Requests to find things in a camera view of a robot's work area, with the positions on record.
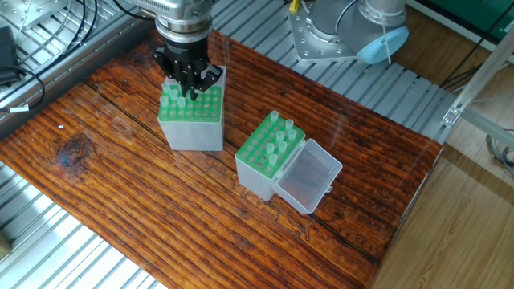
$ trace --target blue plastic part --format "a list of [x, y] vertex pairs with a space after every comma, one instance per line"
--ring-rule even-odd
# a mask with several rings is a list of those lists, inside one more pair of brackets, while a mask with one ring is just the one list
[[[375, 39], [373, 42], [362, 48], [357, 53], [357, 56], [366, 61], [368, 64], [379, 63], [382, 60], [387, 59], [385, 38], [386, 37], [383, 35], [382, 37]], [[388, 32], [387, 44], [389, 45], [390, 54], [392, 55], [394, 52], [400, 49], [407, 38], [409, 38], [409, 31], [405, 26]]]

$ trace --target glossy wood surface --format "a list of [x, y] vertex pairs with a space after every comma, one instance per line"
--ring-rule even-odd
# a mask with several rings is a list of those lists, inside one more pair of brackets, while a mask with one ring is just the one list
[[[160, 45], [153, 32], [78, 84], [4, 140], [0, 160], [168, 287], [370, 286], [440, 144], [214, 32], [225, 149], [171, 151]], [[314, 214], [237, 181], [238, 147], [274, 109], [344, 166]]]

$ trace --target clear plastic lid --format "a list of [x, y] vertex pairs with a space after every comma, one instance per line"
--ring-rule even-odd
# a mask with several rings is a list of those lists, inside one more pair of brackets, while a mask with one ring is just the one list
[[312, 213], [332, 187], [343, 165], [320, 147], [307, 140], [278, 177], [273, 190], [301, 214]]

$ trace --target green plastic insert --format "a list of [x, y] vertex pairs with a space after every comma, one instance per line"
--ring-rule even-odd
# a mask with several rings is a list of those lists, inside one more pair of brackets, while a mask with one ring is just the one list
[[[296, 131], [296, 137], [294, 140], [289, 140], [288, 130], [285, 124], [286, 120], [282, 117], [278, 117], [275, 122], [272, 121], [270, 113], [238, 150], [235, 154], [236, 157], [265, 177], [269, 179], [275, 177], [276, 173], [289, 159], [298, 144], [305, 138], [305, 132], [293, 125], [292, 130]], [[283, 141], [288, 144], [283, 153], [279, 150], [280, 141], [278, 141], [276, 137], [278, 132], [284, 132]], [[267, 144], [275, 145], [273, 153], [267, 153]], [[276, 154], [278, 157], [274, 165], [270, 163], [270, 155], [272, 154]]]
[[[179, 99], [185, 99], [184, 105]], [[182, 97], [179, 85], [169, 85], [162, 91], [159, 121], [218, 123], [222, 117], [222, 88], [212, 86], [200, 92], [195, 101], [190, 93]]]

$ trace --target white plastic box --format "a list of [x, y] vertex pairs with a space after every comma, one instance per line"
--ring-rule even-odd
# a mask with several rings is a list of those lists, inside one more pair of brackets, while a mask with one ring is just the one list
[[[301, 214], [312, 213], [343, 166], [314, 140], [304, 138], [292, 120], [272, 112], [235, 155], [239, 183], [264, 201], [277, 192]], [[277, 162], [272, 155], [278, 156]]]
[[159, 107], [159, 124], [169, 146], [174, 150], [223, 150], [223, 97], [225, 95], [226, 68], [223, 74], [195, 101], [184, 98], [174, 79], [166, 78]]

